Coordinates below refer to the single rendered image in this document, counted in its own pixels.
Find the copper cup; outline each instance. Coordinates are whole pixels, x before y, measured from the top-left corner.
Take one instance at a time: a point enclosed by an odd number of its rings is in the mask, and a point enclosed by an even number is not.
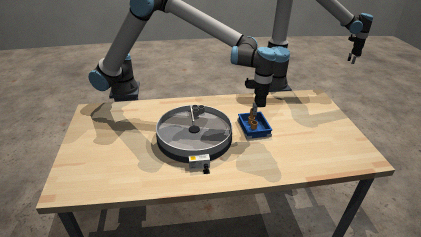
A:
[[[251,129],[256,130],[258,128],[258,122],[256,120],[251,121]]]
[[[252,121],[255,120],[256,117],[254,117],[253,115],[248,116],[248,124],[252,125]]]

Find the round tray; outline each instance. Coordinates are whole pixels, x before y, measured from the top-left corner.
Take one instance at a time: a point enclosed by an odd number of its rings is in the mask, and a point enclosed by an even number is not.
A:
[[[188,163],[189,156],[209,154],[214,160],[230,148],[233,126],[223,112],[205,106],[204,113],[194,118],[200,131],[191,133],[192,125],[190,105],[166,112],[156,124],[159,149],[175,161]]]

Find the blue joint cap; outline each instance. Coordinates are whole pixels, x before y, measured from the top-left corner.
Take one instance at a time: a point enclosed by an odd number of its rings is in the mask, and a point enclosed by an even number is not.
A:
[[[285,63],[286,61],[290,60],[290,51],[286,47],[275,46],[271,49],[273,49],[276,54],[275,62]]]
[[[138,17],[146,17],[154,9],[154,0],[130,0],[130,10]]]
[[[247,38],[252,38],[254,41],[256,41],[256,45],[257,45],[257,47],[259,47],[258,41],[257,41],[255,38],[253,38],[253,37],[251,37],[251,36],[247,36]]]
[[[365,19],[369,20],[370,22],[373,21],[373,16],[368,13],[361,13],[361,16],[363,16]]]
[[[257,49],[257,53],[264,59],[269,61],[275,61],[277,54],[269,47],[260,47]]]
[[[108,81],[97,70],[90,71],[88,78],[92,86],[100,92],[105,92],[108,88],[110,88]]]
[[[237,65],[239,62],[239,48],[237,46],[231,49],[231,63]]]
[[[352,34],[358,34],[361,32],[362,29],[363,29],[363,23],[359,20],[352,22],[351,25],[349,26],[349,32],[351,32]]]

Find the wood grain surface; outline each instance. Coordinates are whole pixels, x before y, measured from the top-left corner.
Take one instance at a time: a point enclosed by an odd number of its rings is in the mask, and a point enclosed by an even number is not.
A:
[[[254,95],[80,104],[36,206],[39,214],[269,193],[391,176],[395,169],[321,90],[270,93],[258,108],[272,137],[247,140],[237,122]],[[158,148],[167,111],[205,105],[232,123],[232,145],[210,174]]]

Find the table leg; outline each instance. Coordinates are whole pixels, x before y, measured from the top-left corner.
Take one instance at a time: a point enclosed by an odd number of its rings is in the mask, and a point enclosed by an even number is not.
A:
[[[70,237],[84,237],[73,212],[59,213],[58,216]]]
[[[337,224],[337,227],[332,237],[343,237],[345,235],[345,232],[347,232],[348,228],[350,227],[350,224],[353,221],[355,214],[357,214],[358,208],[360,208],[364,197],[369,191],[373,180],[374,178],[359,181],[358,185],[356,186],[355,192],[352,195],[351,200],[349,201],[348,206],[345,209],[345,212],[340,218],[340,221]]]

